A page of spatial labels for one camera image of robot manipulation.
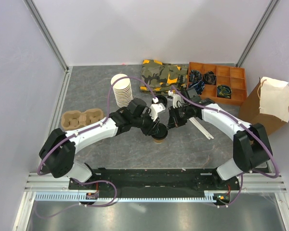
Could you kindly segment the black plastic cup lid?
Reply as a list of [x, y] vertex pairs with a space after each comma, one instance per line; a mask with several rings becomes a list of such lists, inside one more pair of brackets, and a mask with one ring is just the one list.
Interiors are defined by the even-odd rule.
[[159, 124], [155, 134], [151, 137], [157, 141], [164, 140], [168, 135], [167, 127], [164, 124]]

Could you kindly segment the cardboard cup carrier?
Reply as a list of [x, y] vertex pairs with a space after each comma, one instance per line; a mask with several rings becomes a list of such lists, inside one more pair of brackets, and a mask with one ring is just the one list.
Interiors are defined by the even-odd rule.
[[61, 117], [63, 131], [75, 130], [101, 121], [105, 117], [103, 110], [99, 108], [67, 111]]

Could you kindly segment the single brown paper cup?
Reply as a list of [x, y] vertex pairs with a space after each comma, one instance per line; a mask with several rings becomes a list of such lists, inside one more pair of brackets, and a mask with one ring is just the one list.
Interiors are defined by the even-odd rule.
[[153, 139], [153, 141], [155, 142], [155, 143], [162, 143], [163, 141], [164, 141], [164, 139]]

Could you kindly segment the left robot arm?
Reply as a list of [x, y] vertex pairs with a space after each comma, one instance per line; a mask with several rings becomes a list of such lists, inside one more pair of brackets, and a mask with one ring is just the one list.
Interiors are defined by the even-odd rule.
[[96, 177], [86, 164], [75, 161], [75, 154], [89, 145], [118, 136], [131, 128], [139, 128], [146, 136], [157, 136], [161, 134], [158, 115], [165, 109], [157, 100], [147, 106], [145, 101], [135, 98], [128, 106], [110, 113], [94, 124], [69, 132], [56, 128], [39, 152], [41, 163], [38, 175], [75, 178], [85, 189], [92, 189], [96, 184]]

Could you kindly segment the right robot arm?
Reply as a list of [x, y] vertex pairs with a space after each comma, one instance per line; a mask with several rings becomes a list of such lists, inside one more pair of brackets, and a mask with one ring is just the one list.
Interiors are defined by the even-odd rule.
[[192, 118], [199, 118], [214, 125], [233, 142], [233, 156], [215, 169], [211, 184], [223, 189], [232, 177], [255, 170], [273, 156], [265, 127], [242, 121], [222, 109], [210, 98], [202, 99], [194, 89], [180, 93], [176, 88], [168, 91], [172, 97], [169, 108], [169, 128], [185, 125]]

